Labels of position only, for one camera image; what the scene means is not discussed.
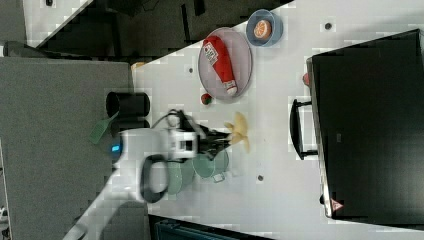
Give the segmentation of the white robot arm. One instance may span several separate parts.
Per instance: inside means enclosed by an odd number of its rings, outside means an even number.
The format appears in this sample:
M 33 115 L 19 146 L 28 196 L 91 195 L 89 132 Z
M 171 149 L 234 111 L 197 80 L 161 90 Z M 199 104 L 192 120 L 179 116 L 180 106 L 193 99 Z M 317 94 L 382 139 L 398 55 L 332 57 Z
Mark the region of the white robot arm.
M 128 202 L 156 203 L 167 193 L 153 184 L 153 166 L 166 167 L 199 154 L 210 158 L 231 145 L 230 135 L 204 126 L 192 129 L 137 128 L 120 134 L 121 154 L 105 186 L 63 240 L 100 240 L 115 212 Z

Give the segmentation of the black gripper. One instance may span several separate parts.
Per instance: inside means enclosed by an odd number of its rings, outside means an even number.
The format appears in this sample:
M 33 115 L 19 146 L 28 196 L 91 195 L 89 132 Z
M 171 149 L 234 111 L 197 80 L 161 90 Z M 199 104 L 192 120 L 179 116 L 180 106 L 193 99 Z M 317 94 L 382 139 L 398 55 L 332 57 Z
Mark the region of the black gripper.
M 213 139 L 227 139 L 230 136 L 229 133 L 210 130 L 208 127 L 199 124 L 196 124 L 193 129 L 197 135 L 197 153 L 205 154 L 210 160 L 230 146 L 228 141 L 213 142 Z

